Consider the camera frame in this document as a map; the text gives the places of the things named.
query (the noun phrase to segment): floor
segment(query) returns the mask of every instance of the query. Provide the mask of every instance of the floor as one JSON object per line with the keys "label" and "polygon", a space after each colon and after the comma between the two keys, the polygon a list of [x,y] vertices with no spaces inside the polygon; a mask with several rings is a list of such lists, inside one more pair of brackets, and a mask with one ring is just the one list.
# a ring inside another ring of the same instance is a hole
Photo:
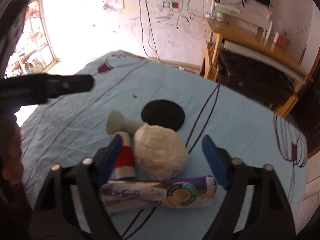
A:
{"label": "floor", "polygon": [[[94,58],[89,58],[81,61],[73,60],[70,62],[63,61],[57,62],[52,68],[50,68],[47,73],[51,75],[74,75],[79,70],[83,69],[85,65],[89,62],[95,60]],[[21,127],[28,117],[33,113],[38,105],[33,106],[22,106],[21,109],[15,113],[17,117],[17,124]]]}

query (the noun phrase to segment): finger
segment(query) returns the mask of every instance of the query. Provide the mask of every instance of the finger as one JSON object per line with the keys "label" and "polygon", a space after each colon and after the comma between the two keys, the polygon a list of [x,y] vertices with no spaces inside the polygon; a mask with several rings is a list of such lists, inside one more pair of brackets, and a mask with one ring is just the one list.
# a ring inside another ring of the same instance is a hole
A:
{"label": "finger", "polygon": [[22,156],[20,127],[17,124],[15,124],[13,134],[7,143],[7,153],[10,158],[20,159]]}
{"label": "finger", "polygon": [[20,160],[9,158],[2,169],[2,176],[12,185],[19,184],[23,176],[23,165]]}

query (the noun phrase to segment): white crumpled paper ball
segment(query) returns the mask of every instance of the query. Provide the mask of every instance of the white crumpled paper ball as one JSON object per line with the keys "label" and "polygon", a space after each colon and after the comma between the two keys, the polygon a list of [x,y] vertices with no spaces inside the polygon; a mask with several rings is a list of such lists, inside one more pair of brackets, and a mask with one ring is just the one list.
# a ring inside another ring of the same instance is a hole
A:
{"label": "white crumpled paper ball", "polygon": [[171,129],[145,124],[134,134],[134,142],[138,163],[153,179],[171,179],[187,163],[188,151]]}

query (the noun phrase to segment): black circular pad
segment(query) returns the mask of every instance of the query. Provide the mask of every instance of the black circular pad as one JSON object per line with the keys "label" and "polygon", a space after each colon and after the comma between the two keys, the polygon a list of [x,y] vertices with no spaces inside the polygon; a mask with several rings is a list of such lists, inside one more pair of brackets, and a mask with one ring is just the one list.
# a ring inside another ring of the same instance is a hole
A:
{"label": "black circular pad", "polygon": [[183,125],[185,114],[178,104],[161,99],[147,103],[142,110],[141,118],[149,125],[178,131]]}

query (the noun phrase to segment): silver screw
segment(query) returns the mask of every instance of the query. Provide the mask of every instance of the silver screw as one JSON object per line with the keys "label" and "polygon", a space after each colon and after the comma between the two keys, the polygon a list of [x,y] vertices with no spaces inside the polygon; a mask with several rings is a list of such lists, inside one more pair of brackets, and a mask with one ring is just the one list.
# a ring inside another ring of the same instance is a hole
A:
{"label": "silver screw", "polygon": [[271,164],[266,164],[263,166],[263,168],[267,171],[272,171],[273,170],[273,166]]}
{"label": "silver screw", "polygon": [[90,165],[91,163],[93,163],[93,159],[92,158],[85,158],[82,161],[82,164],[84,164],[84,165]]}
{"label": "silver screw", "polygon": [[239,158],[233,158],[231,161],[234,165],[241,165],[242,164],[242,160]]}
{"label": "silver screw", "polygon": [[70,83],[65,81],[65,82],[62,83],[62,86],[63,86],[65,89],[69,89],[69,88],[70,88]]}
{"label": "silver screw", "polygon": [[54,164],[51,166],[52,171],[58,171],[61,168],[60,164]]}

